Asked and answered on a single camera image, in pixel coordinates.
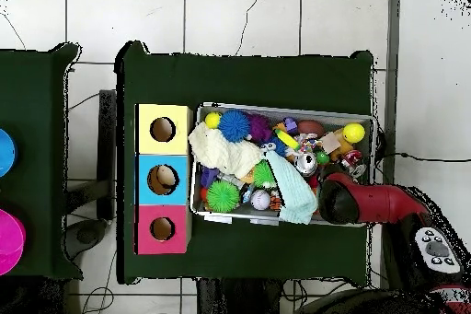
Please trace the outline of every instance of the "light green cloth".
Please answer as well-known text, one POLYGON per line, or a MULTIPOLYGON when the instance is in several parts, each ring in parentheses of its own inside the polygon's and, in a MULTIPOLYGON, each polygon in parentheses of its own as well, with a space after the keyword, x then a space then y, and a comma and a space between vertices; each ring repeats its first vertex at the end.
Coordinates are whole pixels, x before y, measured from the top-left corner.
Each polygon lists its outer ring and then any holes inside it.
POLYGON ((280 219, 295 224, 308 224, 317 209, 317 198, 296 168, 274 150, 265 154, 284 205, 280 219))

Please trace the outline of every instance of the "plastic bin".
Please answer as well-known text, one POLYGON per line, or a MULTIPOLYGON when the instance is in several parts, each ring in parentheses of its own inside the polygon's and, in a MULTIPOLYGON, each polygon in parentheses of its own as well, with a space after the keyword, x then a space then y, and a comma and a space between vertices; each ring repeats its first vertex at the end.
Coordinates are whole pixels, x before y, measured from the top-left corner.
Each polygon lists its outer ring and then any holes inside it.
MULTIPOLYGON (((286 110, 277 108, 255 107, 236 104, 219 104, 214 102, 204 102, 200 105, 196 112, 196 122, 203 122, 206 114, 212 111, 225 112, 226 110, 241 110, 247 113, 257 113, 266 116, 270 120, 270 126, 282 122, 282 119, 289 116, 295 118, 297 121, 301 120, 315 120, 321 123, 326 132, 335 131, 340 127, 345 126, 347 123, 357 122, 365 129, 365 136, 360 143, 355 144, 355 148, 360 150, 365 157, 365 164, 367 167, 366 172, 362 176, 362 183, 373 183, 373 169, 374 169, 374 152, 377 133, 377 121, 373 116, 368 115, 351 115, 336 112, 320 112, 315 110, 286 110)), ((191 193, 190 193, 190 209, 194 214, 202 215, 205 219, 210 221, 218 221, 231 223, 231 218, 245 218, 250 219, 252 223, 265 224, 265 225, 278 225, 282 221, 278 217, 277 211, 264 210, 259 211, 252 207, 250 203, 241 204, 230 213, 215 213, 208 212, 204 209, 200 197, 200 177, 201 168, 197 162, 193 161, 191 172, 191 193)), ((331 225, 322 220, 319 214, 314 214, 311 224, 331 225)), ((360 227, 361 225, 342 225, 338 227, 360 227)))

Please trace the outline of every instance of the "circular hole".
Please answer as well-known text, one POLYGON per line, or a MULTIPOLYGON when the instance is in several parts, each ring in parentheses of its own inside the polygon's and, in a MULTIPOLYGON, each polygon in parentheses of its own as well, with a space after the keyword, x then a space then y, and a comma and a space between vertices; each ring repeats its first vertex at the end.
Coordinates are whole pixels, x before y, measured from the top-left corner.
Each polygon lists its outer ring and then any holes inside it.
POLYGON ((147 175, 149 189, 157 195, 169 195, 178 185, 178 174, 169 165, 157 165, 147 175))
POLYGON ((157 142, 169 142, 175 136, 177 128, 168 118, 157 118, 151 123, 151 136, 157 142))
POLYGON ((157 218, 151 223, 151 234, 158 241, 167 241, 175 234, 175 225, 167 217, 157 218))

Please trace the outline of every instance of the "green tabletop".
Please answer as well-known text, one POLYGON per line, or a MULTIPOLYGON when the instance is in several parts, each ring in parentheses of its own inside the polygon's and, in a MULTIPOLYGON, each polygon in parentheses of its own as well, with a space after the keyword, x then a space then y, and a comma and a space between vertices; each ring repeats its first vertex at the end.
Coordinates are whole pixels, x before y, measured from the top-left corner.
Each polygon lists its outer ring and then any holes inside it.
POLYGON ((278 227, 233 219, 231 225, 193 216, 187 253, 135 255, 132 251, 134 105, 187 105, 204 101, 298 110, 371 114, 373 58, 303 55, 284 58, 149 54, 139 41, 117 56, 118 277, 348 277, 366 284, 366 227, 278 227))
POLYGON ((78 47, 51 52, 0 51, 0 128, 17 144, 17 164, 0 178, 0 208, 26 229, 11 275, 79 278, 63 253, 64 79, 78 47))

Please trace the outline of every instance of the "pink box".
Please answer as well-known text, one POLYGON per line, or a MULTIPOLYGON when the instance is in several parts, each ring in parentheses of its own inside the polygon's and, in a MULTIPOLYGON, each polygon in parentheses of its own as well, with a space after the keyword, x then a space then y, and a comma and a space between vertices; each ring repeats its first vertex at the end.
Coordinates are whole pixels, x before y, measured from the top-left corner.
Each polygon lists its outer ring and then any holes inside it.
POLYGON ((137 218, 137 254, 185 253, 191 237, 191 216, 186 205, 140 205, 137 218), (160 240, 153 235, 154 221, 166 218, 172 233, 160 240))

